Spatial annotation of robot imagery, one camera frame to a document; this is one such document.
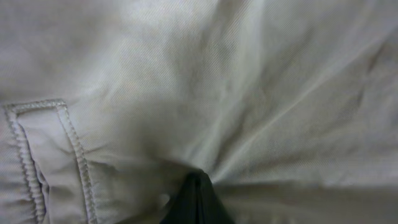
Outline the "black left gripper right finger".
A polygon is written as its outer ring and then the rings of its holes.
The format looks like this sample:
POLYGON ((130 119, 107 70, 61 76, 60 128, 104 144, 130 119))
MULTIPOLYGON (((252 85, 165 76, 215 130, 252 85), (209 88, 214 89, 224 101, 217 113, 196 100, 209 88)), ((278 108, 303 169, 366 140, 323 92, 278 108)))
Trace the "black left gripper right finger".
POLYGON ((197 223, 199 224, 233 224, 224 205, 215 194, 209 176, 203 171, 198 173, 197 180, 197 223))

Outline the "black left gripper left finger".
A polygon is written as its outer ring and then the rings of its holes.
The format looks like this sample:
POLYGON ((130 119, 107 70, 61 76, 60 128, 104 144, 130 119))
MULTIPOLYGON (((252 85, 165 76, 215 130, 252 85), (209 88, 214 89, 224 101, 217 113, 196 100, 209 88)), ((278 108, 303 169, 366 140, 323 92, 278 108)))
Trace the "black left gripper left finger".
POLYGON ((196 224, 198 174, 189 173, 160 224, 196 224))

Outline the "beige cargo shorts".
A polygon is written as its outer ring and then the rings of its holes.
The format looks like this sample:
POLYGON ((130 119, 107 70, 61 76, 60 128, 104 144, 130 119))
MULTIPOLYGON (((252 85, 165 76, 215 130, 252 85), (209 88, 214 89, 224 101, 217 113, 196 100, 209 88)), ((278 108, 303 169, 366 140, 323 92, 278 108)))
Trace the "beige cargo shorts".
POLYGON ((397 222, 396 1, 1 2, 1 222, 397 222))

